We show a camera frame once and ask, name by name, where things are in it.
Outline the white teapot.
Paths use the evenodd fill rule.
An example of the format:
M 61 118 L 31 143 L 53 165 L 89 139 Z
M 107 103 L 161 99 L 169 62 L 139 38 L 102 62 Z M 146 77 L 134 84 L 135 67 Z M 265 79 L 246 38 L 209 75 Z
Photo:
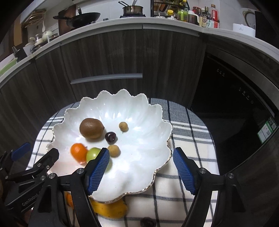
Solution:
M 42 40 L 47 41 L 48 38 L 50 38 L 51 36 L 52 36 L 52 31 L 51 30 L 44 31 L 43 34 L 42 34 Z

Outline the tan longan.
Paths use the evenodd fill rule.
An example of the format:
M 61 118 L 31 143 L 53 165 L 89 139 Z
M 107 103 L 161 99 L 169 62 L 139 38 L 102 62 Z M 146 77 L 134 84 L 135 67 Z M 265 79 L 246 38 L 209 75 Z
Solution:
M 120 149 L 117 145 L 109 145 L 108 148 L 110 156 L 115 158 L 118 157 L 120 154 Z
M 126 122 L 120 122 L 119 123 L 119 128 L 122 132 L 126 132 L 129 129 L 128 124 Z

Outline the green lid jar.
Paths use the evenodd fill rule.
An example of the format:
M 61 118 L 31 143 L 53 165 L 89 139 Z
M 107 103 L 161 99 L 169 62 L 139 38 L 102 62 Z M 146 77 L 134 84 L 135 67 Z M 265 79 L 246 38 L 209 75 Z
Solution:
M 177 20 L 187 22 L 188 21 L 188 11 L 187 10 L 178 10 Z

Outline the black microwave oven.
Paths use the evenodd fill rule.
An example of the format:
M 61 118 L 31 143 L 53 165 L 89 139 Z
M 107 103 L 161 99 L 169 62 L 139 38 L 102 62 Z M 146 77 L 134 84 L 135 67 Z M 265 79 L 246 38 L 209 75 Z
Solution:
M 262 12 L 255 11 L 255 37 L 273 46 L 278 45 L 277 35 Z

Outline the green apple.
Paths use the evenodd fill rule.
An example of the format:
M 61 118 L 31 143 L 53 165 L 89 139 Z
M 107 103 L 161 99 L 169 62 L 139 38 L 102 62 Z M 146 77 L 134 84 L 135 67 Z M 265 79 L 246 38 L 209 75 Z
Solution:
M 86 154 L 86 162 L 88 163 L 90 160 L 96 159 L 100 151 L 101 149 L 96 147 L 89 149 Z M 112 167 L 112 161 L 110 159 L 105 172 L 109 172 L 111 170 L 111 167 Z

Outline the black wok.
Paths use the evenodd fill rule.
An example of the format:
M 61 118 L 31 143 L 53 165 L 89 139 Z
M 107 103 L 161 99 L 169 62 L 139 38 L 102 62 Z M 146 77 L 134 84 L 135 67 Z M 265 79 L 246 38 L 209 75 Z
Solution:
M 82 13 L 81 8 L 78 7 L 78 15 L 76 16 L 53 16 L 53 19 L 65 20 L 67 26 L 71 28 L 80 28 L 96 22 L 100 16 L 101 14 L 99 12 Z

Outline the orange mandarin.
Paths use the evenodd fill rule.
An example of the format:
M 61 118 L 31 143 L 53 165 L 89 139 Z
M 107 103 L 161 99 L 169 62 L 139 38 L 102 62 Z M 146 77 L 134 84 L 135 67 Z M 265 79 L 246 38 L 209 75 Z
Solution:
M 86 155 L 88 149 L 82 143 L 75 143 L 70 148 L 70 153 L 73 158 L 80 164 L 86 163 Z
M 74 208 L 72 196 L 69 192 L 65 192 L 65 198 L 66 198 L 67 205 L 70 206 L 71 208 Z

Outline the white electric kettle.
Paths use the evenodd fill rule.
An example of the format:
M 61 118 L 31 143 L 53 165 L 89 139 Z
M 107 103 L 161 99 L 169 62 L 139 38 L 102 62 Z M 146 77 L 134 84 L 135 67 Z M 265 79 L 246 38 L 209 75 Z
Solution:
M 255 10 L 249 8 L 241 8 L 241 12 L 244 17 L 245 25 L 256 29 Z

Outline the white scalloped ceramic bowl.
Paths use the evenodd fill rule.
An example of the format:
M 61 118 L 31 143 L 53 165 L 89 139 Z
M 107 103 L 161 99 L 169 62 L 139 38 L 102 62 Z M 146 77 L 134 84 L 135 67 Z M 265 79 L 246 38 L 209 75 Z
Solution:
M 57 149 L 59 158 L 50 172 L 69 175 L 107 148 L 108 166 L 92 198 L 112 203 L 144 192 L 171 158 L 172 130 L 162 106 L 150 104 L 146 95 L 132 96 L 125 89 L 116 94 L 101 91 L 66 109 L 62 122 L 53 126 L 53 141 L 46 149 Z

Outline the yellow mango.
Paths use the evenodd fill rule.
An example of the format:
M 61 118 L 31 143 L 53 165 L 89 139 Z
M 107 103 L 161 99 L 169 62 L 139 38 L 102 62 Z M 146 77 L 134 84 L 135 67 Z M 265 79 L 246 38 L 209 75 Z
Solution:
M 94 212 L 106 218 L 123 218 L 128 211 L 128 207 L 122 199 L 108 204 L 99 203 L 93 199 L 90 202 Z

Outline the brown kiwi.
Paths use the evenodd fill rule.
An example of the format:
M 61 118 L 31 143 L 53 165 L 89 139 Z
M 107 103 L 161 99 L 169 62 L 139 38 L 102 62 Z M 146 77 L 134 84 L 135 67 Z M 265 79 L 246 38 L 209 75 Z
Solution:
M 103 131 L 102 122 L 95 118 L 86 118 L 80 124 L 80 133 L 86 139 L 98 139 Z

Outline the black spice rack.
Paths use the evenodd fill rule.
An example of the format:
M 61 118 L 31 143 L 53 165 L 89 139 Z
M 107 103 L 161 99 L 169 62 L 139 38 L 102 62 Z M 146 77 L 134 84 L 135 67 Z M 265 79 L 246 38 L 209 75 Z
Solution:
M 164 16 L 169 17 L 168 10 L 172 10 L 174 14 L 176 14 L 179 10 L 189 10 L 190 6 L 188 1 L 183 0 L 170 0 L 170 1 L 163 1 L 163 0 L 151 0 L 150 1 L 150 10 L 151 16 Z

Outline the white small container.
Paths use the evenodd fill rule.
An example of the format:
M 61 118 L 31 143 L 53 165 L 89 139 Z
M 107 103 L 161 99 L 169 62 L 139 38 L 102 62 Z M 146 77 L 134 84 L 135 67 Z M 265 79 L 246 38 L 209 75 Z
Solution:
M 244 35 L 248 35 L 251 37 L 255 37 L 255 32 L 256 32 L 255 29 L 253 29 L 249 26 L 246 26 L 243 24 L 236 24 L 236 23 L 233 23 L 233 31 L 244 34 Z

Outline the green energy label sticker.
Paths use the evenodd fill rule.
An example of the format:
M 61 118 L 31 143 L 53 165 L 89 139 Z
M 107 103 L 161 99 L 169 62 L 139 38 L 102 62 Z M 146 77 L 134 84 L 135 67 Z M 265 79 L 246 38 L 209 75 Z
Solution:
M 257 133 L 260 142 L 263 144 L 272 135 L 272 133 L 275 131 L 276 128 L 277 128 L 277 124 L 275 120 L 272 117 L 270 117 L 264 123 L 260 131 Z

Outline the dark plum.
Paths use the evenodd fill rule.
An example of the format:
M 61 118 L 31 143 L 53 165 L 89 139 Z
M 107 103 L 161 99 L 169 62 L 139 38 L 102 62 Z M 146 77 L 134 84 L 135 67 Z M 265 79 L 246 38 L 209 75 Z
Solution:
M 117 140 L 117 136 L 116 133 L 113 131 L 107 132 L 105 134 L 105 140 L 109 143 L 109 144 L 114 144 L 115 141 Z
M 156 225 L 157 225 L 156 221 L 150 217 L 143 217 L 140 220 L 141 227 L 156 227 Z

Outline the steel saucepan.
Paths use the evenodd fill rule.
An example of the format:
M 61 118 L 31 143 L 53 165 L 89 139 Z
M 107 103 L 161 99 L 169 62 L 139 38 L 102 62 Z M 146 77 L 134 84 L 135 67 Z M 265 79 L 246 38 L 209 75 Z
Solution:
M 118 1 L 119 4 L 123 6 L 123 16 L 142 16 L 143 15 L 143 7 L 136 5 L 137 0 L 133 0 L 132 4 L 129 5 L 124 1 Z

